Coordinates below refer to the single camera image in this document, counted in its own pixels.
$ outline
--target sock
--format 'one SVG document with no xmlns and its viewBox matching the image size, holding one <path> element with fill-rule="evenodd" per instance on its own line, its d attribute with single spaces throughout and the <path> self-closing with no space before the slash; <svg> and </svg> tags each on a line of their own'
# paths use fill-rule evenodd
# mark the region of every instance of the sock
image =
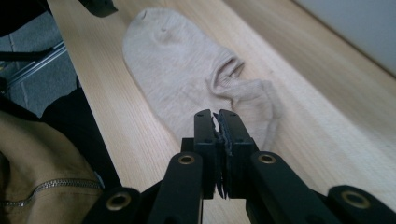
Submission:
<svg viewBox="0 0 396 224">
<path fill-rule="evenodd" d="M 153 112 L 181 143 L 193 116 L 232 110 L 260 150 L 269 150 L 280 109 L 269 81 L 239 78 L 244 62 L 168 8 L 147 8 L 123 40 L 124 61 Z"/>
</svg>

